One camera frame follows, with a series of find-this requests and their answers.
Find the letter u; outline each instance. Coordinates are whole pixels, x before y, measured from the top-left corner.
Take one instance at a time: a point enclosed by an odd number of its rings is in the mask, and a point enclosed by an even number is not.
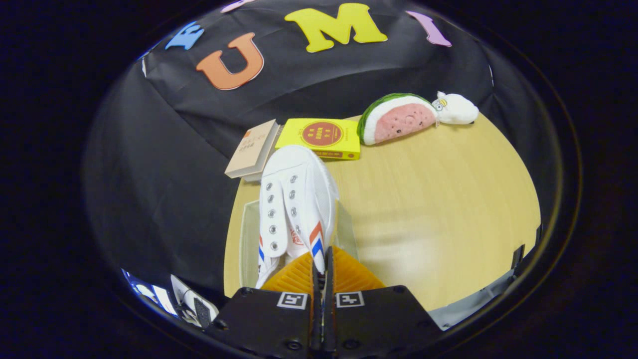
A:
[[[221,50],[206,56],[197,64],[197,70],[204,72],[213,86],[220,90],[236,89],[259,75],[263,68],[263,56],[253,42],[255,33],[244,34],[228,44],[228,48],[237,48],[246,59],[246,68],[231,73],[221,60]]]

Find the black fabric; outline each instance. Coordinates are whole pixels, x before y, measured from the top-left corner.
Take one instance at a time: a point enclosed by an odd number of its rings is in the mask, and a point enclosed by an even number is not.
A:
[[[87,212],[107,257],[164,288],[171,273],[218,287],[238,184],[225,162],[129,70],[95,119],[84,161]]]
[[[542,102],[523,75],[421,6],[361,2],[386,42],[357,43],[352,31],[348,45],[335,41],[311,54],[299,26],[285,15],[312,7],[336,17],[343,2],[260,0],[194,19],[205,31],[191,49],[165,50],[169,36],[127,70],[105,98],[85,157],[88,211],[114,265],[154,284],[173,273],[223,291],[225,240],[239,184],[223,171],[245,131],[272,118],[358,115],[393,92],[429,100],[437,91],[459,93],[477,104],[520,154],[547,224],[558,183],[557,147]],[[406,10],[433,18],[452,46],[429,43]],[[237,89],[216,89],[197,64],[222,50],[226,67],[241,71],[245,60],[227,45],[248,32],[263,54],[262,72]]]

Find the letter m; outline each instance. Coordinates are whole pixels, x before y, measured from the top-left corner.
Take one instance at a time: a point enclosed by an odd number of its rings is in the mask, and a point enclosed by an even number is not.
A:
[[[388,40],[388,36],[382,34],[372,21],[367,12],[369,9],[364,4],[346,3],[339,6],[336,19],[315,9],[291,12],[284,19],[294,21],[301,27],[308,39],[308,52],[319,52],[334,46],[334,42],[326,40],[322,32],[343,45],[350,42],[350,29],[355,30],[354,39],[359,43]]]

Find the light wood surface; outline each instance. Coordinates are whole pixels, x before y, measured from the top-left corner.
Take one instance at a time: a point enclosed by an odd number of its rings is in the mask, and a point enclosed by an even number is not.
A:
[[[385,285],[406,285],[426,310],[482,289],[510,269],[517,248],[525,244],[527,254],[534,246],[540,209],[530,175],[482,114],[473,125],[431,126],[362,145],[359,160],[325,163],[352,216],[360,262]],[[243,180],[237,189],[224,260],[227,296],[239,288],[244,204],[257,200],[259,189]]]

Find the white sneaker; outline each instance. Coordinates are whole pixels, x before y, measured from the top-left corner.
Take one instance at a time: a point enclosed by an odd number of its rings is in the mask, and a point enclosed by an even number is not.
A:
[[[284,256],[289,263],[311,252],[320,273],[334,230],[339,191],[323,161],[309,148],[289,145],[272,154],[259,194],[259,278],[266,283]]]

